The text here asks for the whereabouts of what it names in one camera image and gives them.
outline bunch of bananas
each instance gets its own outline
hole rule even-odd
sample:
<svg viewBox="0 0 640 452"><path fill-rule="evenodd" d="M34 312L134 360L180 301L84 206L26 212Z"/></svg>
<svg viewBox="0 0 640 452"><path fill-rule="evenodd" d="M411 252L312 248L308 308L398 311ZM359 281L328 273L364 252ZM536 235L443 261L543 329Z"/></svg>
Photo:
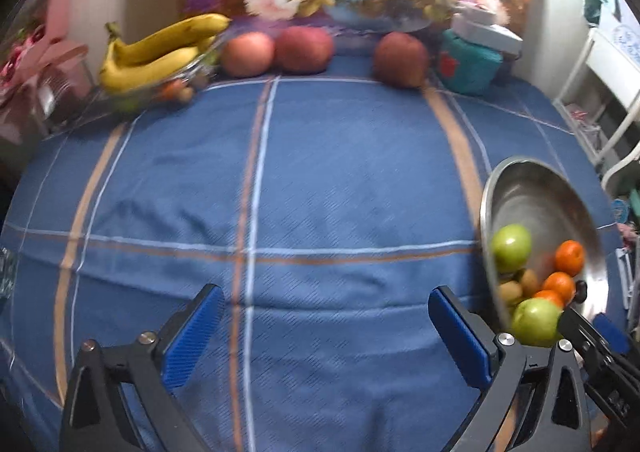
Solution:
<svg viewBox="0 0 640 452"><path fill-rule="evenodd" d="M100 69L100 83L108 92L123 93L159 82L205 52L228 24L225 16L204 14L126 44L120 39L117 26L107 23L110 38Z"/></svg>

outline white chair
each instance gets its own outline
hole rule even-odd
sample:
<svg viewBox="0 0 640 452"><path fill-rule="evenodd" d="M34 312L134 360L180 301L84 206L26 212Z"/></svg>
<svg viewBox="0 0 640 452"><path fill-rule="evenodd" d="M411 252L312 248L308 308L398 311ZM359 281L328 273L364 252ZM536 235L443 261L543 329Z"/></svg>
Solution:
<svg viewBox="0 0 640 452"><path fill-rule="evenodd" d="M590 68L596 76L602 80L613 95L626 109L626 116L622 123L615 130L605 146L597 151L578 129L577 123L564 106L564 97L574 86L576 79L584 68ZM553 101L554 106L561 115L574 127L574 132L580 145L587 153L591 163L597 165L620 141L629 126L638 118L640 113L640 68L627 54L612 44L597 28L591 28L587 41L575 62L572 72L567 81L562 86L558 97ZM602 178L602 188L613 195L613 191L607 189L613 175L621 171L624 167L640 158L640 143L622 159L606 172Z"/></svg>

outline teal container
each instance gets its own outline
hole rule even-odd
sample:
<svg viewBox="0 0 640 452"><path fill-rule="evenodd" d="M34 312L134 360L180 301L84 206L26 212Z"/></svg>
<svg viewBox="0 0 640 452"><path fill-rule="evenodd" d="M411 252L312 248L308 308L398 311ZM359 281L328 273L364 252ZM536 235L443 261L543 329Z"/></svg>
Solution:
<svg viewBox="0 0 640 452"><path fill-rule="evenodd" d="M444 31L436 70L448 89L465 95L482 94L501 64L500 52L466 42L453 30Z"/></svg>

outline white box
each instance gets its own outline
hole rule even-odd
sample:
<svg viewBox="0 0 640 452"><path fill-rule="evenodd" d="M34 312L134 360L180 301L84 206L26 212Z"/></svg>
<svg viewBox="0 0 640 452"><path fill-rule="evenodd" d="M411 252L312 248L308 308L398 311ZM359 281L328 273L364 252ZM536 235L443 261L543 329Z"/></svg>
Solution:
<svg viewBox="0 0 640 452"><path fill-rule="evenodd" d="M480 44L497 52L519 55L522 39L511 30L498 25L479 25L466 19L462 14L455 14L451 29L460 38L472 44Z"/></svg>

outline blue gripper pad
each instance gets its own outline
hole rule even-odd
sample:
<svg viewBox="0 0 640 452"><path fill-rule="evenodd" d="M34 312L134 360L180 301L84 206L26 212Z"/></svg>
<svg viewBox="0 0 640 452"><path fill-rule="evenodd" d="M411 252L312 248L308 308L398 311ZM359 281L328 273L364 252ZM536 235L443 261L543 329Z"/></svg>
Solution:
<svg viewBox="0 0 640 452"><path fill-rule="evenodd" d="M492 381L489 355L462 317L437 289L429 296L429 317L466 385L480 390L489 387Z"/></svg>
<svg viewBox="0 0 640 452"><path fill-rule="evenodd" d="M211 335L218 328L224 303L222 288L214 286L182 324L164 352L161 370L164 387L181 387L189 379Z"/></svg>
<svg viewBox="0 0 640 452"><path fill-rule="evenodd" d="M604 313L598 313L594 317L593 327L609 343L612 351L626 355L631 350L626 335L614 326Z"/></svg>

